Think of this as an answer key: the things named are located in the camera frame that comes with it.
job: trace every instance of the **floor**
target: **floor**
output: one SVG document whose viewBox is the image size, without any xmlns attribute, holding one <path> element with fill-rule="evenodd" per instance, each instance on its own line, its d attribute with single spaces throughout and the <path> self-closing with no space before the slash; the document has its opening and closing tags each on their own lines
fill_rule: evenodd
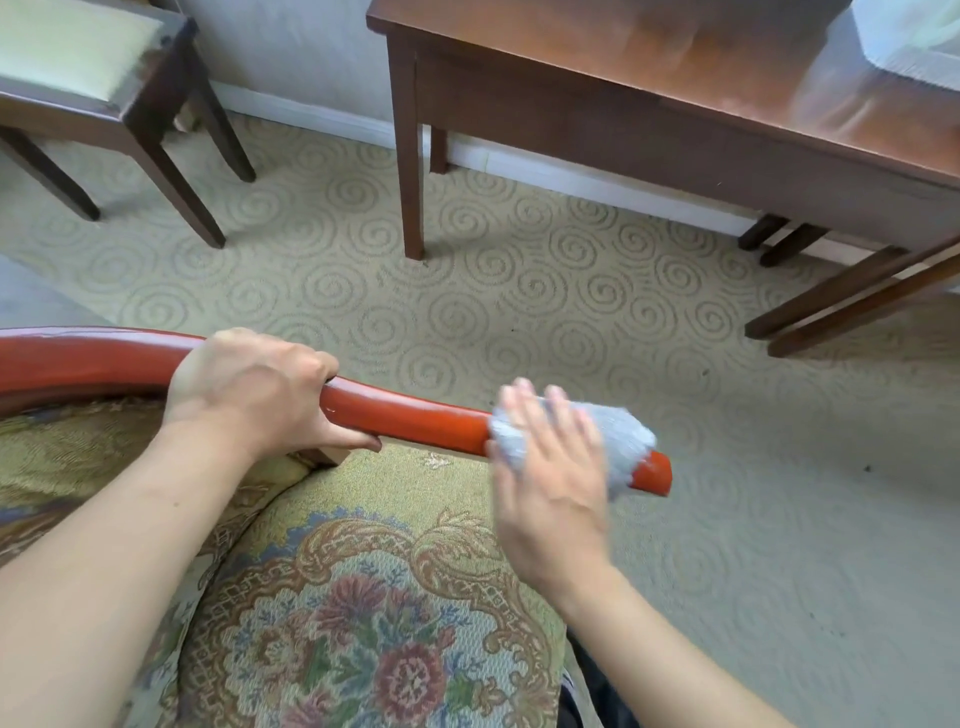
<svg viewBox="0 0 960 728">
<path fill-rule="evenodd" d="M 657 607 L 799 725 L 955 723 L 960 297 L 771 359 L 743 324 L 830 264 L 761 269 L 727 236 L 465 170 L 428 177 L 416 263 L 392 152 L 233 120 L 253 186 L 205 134 L 170 144 L 221 252 L 126 158 L 49 147 L 99 224 L 0 159 L 0 255 L 43 281 L 0 273 L 3 324 L 245 325 L 423 397 L 487 407 L 523 374 L 628 406 L 675 469 L 670 498 L 612 507 L 615 559 Z"/>
</svg>

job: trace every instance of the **hand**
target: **hand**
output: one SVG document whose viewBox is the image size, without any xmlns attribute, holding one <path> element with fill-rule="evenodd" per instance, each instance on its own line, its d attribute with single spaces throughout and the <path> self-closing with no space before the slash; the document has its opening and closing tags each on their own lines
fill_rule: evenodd
<svg viewBox="0 0 960 728">
<path fill-rule="evenodd" d="M 246 328 L 218 331 L 174 372 L 163 423 L 213 424 L 253 460 L 322 447 L 377 452 L 377 438 L 334 425 L 320 409 L 320 392 L 339 367 L 303 344 Z"/>
<path fill-rule="evenodd" d="M 610 562 L 607 461 L 590 416 L 573 410 L 559 387 L 547 387 L 546 396 L 555 424 L 526 379 L 500 391 L 511 423 L 526 433 L 522 473 L 510 469 L 495 442 L 487 454 L 500 547 L 520 579 L 563 613 L 579 580 Z"/>
</svg>

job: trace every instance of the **curved chair rail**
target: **curved chair rail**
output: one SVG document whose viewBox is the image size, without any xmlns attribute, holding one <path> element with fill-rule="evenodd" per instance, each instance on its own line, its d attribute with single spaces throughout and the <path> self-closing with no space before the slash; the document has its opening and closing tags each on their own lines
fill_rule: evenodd
<svg viewBox="0 0 960 728">
<path fill-rule="evenodd" d="M 203 338 L 137 328 L 0 329 L 0 417 L 49 404 L 166 392 Z M 337 425 L 435 449 L 484 455 L 490 413 L 334 377 L 320 407 Z M 670 460 L 654 452 L 634 488 L 670 492 Z"/>
</svg>

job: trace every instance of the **gray cloth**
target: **gray cloth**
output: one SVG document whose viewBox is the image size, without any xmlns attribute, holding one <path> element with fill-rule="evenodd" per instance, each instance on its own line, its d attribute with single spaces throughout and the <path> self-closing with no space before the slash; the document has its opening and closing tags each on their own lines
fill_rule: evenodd
<svg viewBox="0 0 960 728">
<path fill-rule="evenodd" d="M 540 402 L 547 415 L 552 417 L 550 402 L 544 398 L 540 398 Z M 623 407 L 605 407 L 586 402 L 570 404 L 574 409 L 587 410 L 603 435 L 610 467 L 607 489 L 610 497 L 614 497 L 630 487 L 636 466 L 650 456 L 657 445 L 657 438 Z M 510 424 L 507 413 L 501 407 L 493 410 L 490 433 L 513 471 L 521 472 L 527 454 L 526 440 L 523 431 Z"/>
</svg>

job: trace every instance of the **person's left hand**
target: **person's left hand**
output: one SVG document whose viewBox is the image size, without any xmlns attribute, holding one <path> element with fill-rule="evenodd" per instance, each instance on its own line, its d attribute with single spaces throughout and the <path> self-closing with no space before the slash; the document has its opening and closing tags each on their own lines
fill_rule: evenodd
<svg viewBox="0 0 960 728">
<path fill-rule="evenodd" d="M 164 426 L 213 425 L 253 459 L 312 448 L 366 448 L 380 441 L 330 422 L 318 404 L 340 364 L 326 352 L 246 328 L 218 331 L 174 372 Z"/>
</svg>

